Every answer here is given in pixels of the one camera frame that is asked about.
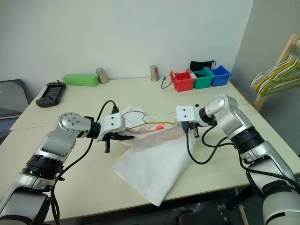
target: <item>white hanger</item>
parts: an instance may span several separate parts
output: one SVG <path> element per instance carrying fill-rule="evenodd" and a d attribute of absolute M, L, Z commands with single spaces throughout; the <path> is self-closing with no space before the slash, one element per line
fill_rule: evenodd
<path fill-rule="evenodd" d="M 272 90 L 278 89 L 280 87 L 288 86 L 290 84 L 295 84 L 295 86 L 300 85 L 300 77 L 295 79 L 295 80 L 292 80 L 292 81 L 287 81 L 287 82 L 284 82 L 284 83 L 276 84 L 272 87 L 269 87 L 267 91 L 272 91 Z"/>
<path fill-rule="evenodd" d="M 295 43 L 296 41 L 299 40 L 299 34 L 293 34 L 293 36 L 295 36 L 295 37 L 294 37 L 294 39 L 293 39 L 292 42 Z M 282 66 L 288 64 L 288 63 L 292 60 L 292 58 L 293 58 L 292 52 L 291 52 L 290 55 L 288 56 L 287 60 L 285 60 L 285 61 L 283 61 L 283 62 L 281 62 L 281 63 L 278 63 L 278 64 L 274 65 L 273 67 L 269 68 L 269 70 L 268 70 L 267 72 L 260 72 L 258 75 L 256 75 L 256 76 L 252 79 L 252 81 L 251 81 L 251 83 L 250 83 L 250 86 L 251 86 L 252 88 L 254 88 L 254 87 L 257 85 L 257 83 L 258 83 L 263 77 L 269 76 L 269 74 L 272 73 L 272 72 L 273 72 L 274 70 L 276 70 L 277 68 L 282 67 Z"/>
<path fill-rule="evenodd" d="M 299 59 L 300 59 L 300 42 L 297 43 L 297 45 L 296 45 L 296 47 L 294 48 L 294 50 L 293 50 L 293 52 L 292 52 L 291 55 L 293 55 L 292 59 L 295 58 L 295 62 L 294 62 L 292 65 L 290 65 L 288 68 L 286 68 L 286 69 L 284 69 L 283 71 L 281 71 L 281 72 L 279 72 L 278 74 L 276 74 L 275 77 L 273 77 L 273 78 L 268 78 L 266 81 L 264 81 L 264 82 L 261 84 L 261 86 L 260 86 L 260 88 L 259 88 L 259 90 L 258 90 L 258 93 L 260 93 L 260 92 L 263 90 L 263 88 L 264 88 L 269 82 L 277 80 L 282 74 L 286 73 L 288 70 L 290 70 L 290 69 L 292 69 L 293 67 L 295 67 L 295 65 L 299 62 Z"/>

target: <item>white wall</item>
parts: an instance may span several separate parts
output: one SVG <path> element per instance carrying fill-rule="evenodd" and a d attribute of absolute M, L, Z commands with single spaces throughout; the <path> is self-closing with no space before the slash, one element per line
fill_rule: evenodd
<path fill-rule="evenodd" d="M 253 0 L 5 0 L 1 73 L 34 97 L 66 73 L 111 79 L 183 71 L 214 59 L 232 69 Z"/>

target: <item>blue cable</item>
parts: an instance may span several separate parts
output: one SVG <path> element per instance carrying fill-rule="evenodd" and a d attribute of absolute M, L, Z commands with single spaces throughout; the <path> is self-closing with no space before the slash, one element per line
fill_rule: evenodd
<path fill-rule="evenodd" d="M 179 73 L 176 74 L 176 76 L 173 78 L 173 80 L 172 80 L 167 86 L 163 87 L 164 81 L 165 81 L 165 79 L 167 78 L 167 77 L 165 76 L 165 77 L 163 78 L 163 81 L 161 82 L 161 89 L 165 89 L 165 88 L 169 87 L 169 86 L 175 81 L 175 79 L 176 79 L 176 77 L 178 76 L 178 74 L 179 74 Z"/>

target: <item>black cable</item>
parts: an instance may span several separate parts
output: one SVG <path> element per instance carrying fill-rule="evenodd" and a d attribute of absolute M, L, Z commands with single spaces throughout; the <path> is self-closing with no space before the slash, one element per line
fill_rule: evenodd
<path fill-rule="evenodd" d="M 102 108 L 101 108 L 101 110 L 100 110 L 100 112 L 99 112 L 99 115 L 98 115 L 96 121 L 98 121 L 98 120 L 100 119 L 100 116 L 101 116 L 101 114 L 102 114 L 102 111 L 104 110 L 105 106 L 106 106 L 108 103 L 110 103 L 110 102 L 113 103 L 113 107 L 114 107 L 114 108 L 115 108 L 115 107 L 117 108 L 117 106 L 116 106 L 116 104 L 115 104 L 114 101 L 112 101 L 112 100 L 106 101 L 106 102 L 103 104 L 103 106 L 102 106 Z"/>
<path fill-rule="evenodd" d="M 227 137 L 222 138 L 222 139 L 216 144 L 216 146 L 214 147 L 214 150 L 212 151 L 211 155 L 209 156 L 209 158 L 208 158 L 207 160 L 205 160 L 204 162 L 199 162 L 199 161 L 197 161 L 197 160 L 192 156 L 192 154 L 191 154 L 191 152 L 190 152 L 190 150 L 189 150 L 188 132 L 185 132 L 185 133 L 186 133 L 186 140 L 187 140 L 187 152 L 188 152 L 189 156 L 191 157 L 191 159 L 192 159 L 195 163 L 200 164 L 200 165 L 204 165 L 204 164 L 208 163 L 208 162 L 211 160 L 211 158 L 214 156 L 214 154 L 216 153 L 218 147 L 220 147 L 220 144 L 221 144 L 224 140 L 226 140 L 226 138 L 227 138 Z"/>
<path fill-rule="evenodd" d="M 207 144 L 207 143 L 205 142 L 205 140 L 204 140 L 205 135 L 207 135 L 207 133 L 208 133 L 209 131 L 211 131 L 213 128 L 215 128 L 216 125 L 217 125 L 217 123 L 215 123 L 212 127 L 208 128 L 208 129 L 203 133 L 203 135 L 202 135 L 202 137 L 201 137 L 202 143 L 203 143 L 205 146 L 207 146 L 207 147 L 210 147 L 210 148 L 215 148 L 215 147 L 216 147 L 216 145 Z M 233 145 L 233 144 L 232 144 L 231 142 L 229 142 L 229 143 L 220 144 L 218 147 L 222 147 L 222 146 L 226 146 L 226 145 Z"/>
<path fill-rule="evenodd" d="M 285 177 L 285 176 L 283 176 L 283 175 L 279 175 L 279 174 L 272 173 L 272 172 L 265 172 L 265 171 L 259 171 L 259 170 L 253 170 L 253 169 L 247 168 L 247 167 L 244 166 L 243 161 L 242 161 L 242 159 L 241 159 L 240 156 L 239 156 L 239 160 L 240 160 L 240 166 L 241 166 L 246 172 L 248 172 L 248 173 L 257 173 L 257 174 L 261 174 L 261 175 L 266 175 L 266 176 L 271 176 L 271 177 L 277 177 L 277 178 L 286 180 L 286 181 L 288 181 L 289 183 L 291 183 L 292 185 L 294 185 L 296 191 L 299 193 L 299 191 L 300 191 L 300 186 L 299 186 L 299 184 L 298 184 L 296 181 L 294 181 L 293 179 L 290 179 L 290 178 Z"/>
<path fill-rule="evenodd" d="M 179 73 L 176 73 L 176 76 L 171 80 L 171 82 L 167 86 L 163 87 L 164 81 L 165 81 L 165 79 L 167 79 L 167 77 L 165 76 L 163 78 L 163 81 L 161 82 L 161 86 L 160 86 L 161 89 L 166 89 L 167 87 L 169 87 L 175 81 L 175 79 L 177 78 L 178 74 Z"/>
<path fill-rule="evenodd" d="M 99 112 L 99 115 L 97 117 L 97 120 L 98 121 L 100 119 L 100 116 L 105 108 L 105 106 L 109 103 L 109 102 L 112 102 L 113 103 L 113 111 L 116 111 L 118 110 L 116 104 L 114 101 L 112 100 L 108 100 L 106 101 L 100 112 Z M 56 178 L 56 181 L 55 181 L 55 184 L 53 185 L 52 189 L 51 189 L 51 209 L 52 209 L 52 214 L 53 214 L 53 218 L 54 218 L 54 221 L 56 223 L 56 225 L 60 225 L 60 208 L 59 208 L 59 205 L 58 205 L 58 202 L 57 202 L 57 199 L 55 197 L 55 186 L 57 184 L 57 181 L 59 180 L 63 180 L 62 178 L 62 175 L 67 171 L 69 170 L 72 166 L 74 166 L 76 163 L 78 163 L 80 160 L 82 160 L 90 151 L 90 148 L 92 147 L 92 144 L 93 144 L 93 139 L 90 140 L 90 143 L 89 143 L 89 146 L 88 148 L 86 149 L 86 151 L 84 152 L 84 154 L 82 156 L 80 156 L 76 161 L 74 161 L 73 163 L 71 163 L 69 166 L 67 166 Z"/>

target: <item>floor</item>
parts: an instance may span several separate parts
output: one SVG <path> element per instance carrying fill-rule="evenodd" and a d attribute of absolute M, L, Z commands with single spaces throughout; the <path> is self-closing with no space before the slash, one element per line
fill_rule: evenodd
<path fill-rule="evenodd" d="M 162 210 L 150 214 L 128 217 L 121 220 L 93 223 L 91 225 L 177 225 L 177 218 L 185 210 L 191 210 L 197 215 L 197 225 L 244 225 L 239 210 L 229 212 L 222 208 L 225 200 L 203 202 Z M 249 225 L 263 225 L 262 198 L 255 196 L 243 204 Z M 78 225 L 79 220 L 62 220 L 61 225 Z"/>

